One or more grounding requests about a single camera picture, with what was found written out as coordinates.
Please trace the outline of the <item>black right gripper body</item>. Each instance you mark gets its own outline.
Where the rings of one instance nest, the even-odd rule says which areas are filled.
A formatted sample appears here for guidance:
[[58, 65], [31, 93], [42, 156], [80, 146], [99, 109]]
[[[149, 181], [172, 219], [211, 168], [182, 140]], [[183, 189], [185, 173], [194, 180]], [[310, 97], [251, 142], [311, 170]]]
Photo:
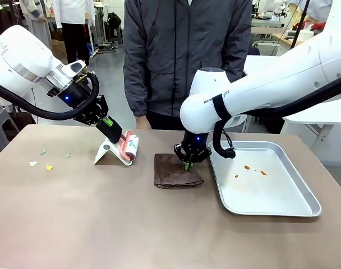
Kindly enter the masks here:
[[185, 131], [181, 146], [186, 156], [201, 154], [206, 149], [208, 135], [208, 133], [195, 134]]

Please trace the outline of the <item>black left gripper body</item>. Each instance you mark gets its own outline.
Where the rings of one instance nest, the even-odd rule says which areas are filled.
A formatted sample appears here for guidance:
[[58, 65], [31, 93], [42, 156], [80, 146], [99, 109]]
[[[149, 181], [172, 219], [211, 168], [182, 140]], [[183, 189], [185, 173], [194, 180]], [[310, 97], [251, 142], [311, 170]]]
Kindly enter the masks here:
[[73, 78], [64, 88], [53, 86], [47, 95], [56, 96], [70, 108], [76, 109], [86, 101], [92, 103], [98, 93], [98, 77], [95, 73], [85, 73]]

